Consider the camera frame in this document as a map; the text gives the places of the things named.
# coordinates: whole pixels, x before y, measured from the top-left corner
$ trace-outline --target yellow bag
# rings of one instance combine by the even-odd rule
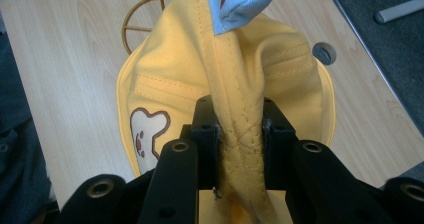
[[[330,76],[306,38],[263,14],[215,36],[208,0],[173,0],[119,74],[123,146],[136,176],[155,167],[165,143],[211,95],[222,129],[222,199],[200,193],[200,223],[286,223],[284,192],[266,191],[263,98],[273,100],[299,139],[329,145],[335,129]]]

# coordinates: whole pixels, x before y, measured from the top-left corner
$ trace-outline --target black plastic part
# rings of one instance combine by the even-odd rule
[[[198,222],[197,153],[187,139],[163,147],[137,223]]]
[[[298,141],[296,131],[270,99],[265,98],[262,118],[264,138],[265,186],[268,190],[285,190],[290,155]]]
[[[398,223],[424,223],[424,183],[398,177],[385,186],[384,205]]]
[[[316,215],[315,220],[300,223],[395,223],[327,146],[315,141],[299,141],[293,148],[292,161],[298,184],[314,210],[289,205],[290,214]],[[294,185],[289,186],[287,193],[298,192],[291,189]]]
[[[127,183],[113,223],[137,223],[154,171],[150,170]]]
[[[199,149],[199,170],[202,170],[199,173],[199,190],[219,189],[219,136],[220,127],[212,98],[202,97],[196,103],[191,125],[191,140]]]
[[[124,189],[125,181],[118,176],[90,178],[75,191],[55,223],[113,223]]]

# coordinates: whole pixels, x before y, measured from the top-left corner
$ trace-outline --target light wood surface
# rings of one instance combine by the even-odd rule
[[[0,0],[22,82],[62,207],[87,178],[133,178],[115,100],[128,57],[120,30],[137,0]],[[274,0],[266,14],[327,42],[337,60],[333,151],[359,179],[381,186],[424,160],[424,140],[332,0]],[[153,26],[160,3],[134,17]],[[136,46],[137,33],[131,36]]]

